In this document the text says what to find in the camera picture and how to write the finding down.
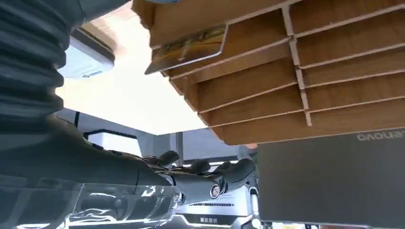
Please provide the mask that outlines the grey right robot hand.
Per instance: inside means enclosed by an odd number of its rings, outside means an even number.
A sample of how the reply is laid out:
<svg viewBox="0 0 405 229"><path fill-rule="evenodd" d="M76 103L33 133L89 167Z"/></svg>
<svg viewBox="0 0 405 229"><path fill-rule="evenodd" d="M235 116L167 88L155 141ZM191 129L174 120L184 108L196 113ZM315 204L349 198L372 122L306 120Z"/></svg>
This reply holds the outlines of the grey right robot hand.
<svg viewBox="0 0 405 229"><path fill-rule="evenodd" d="M243 186L255 169L243 159L215 171L167 169L84 140L56 117L40 123L0 124L0 226L69 229L132 224L153 228L180 206Z"/></svg>

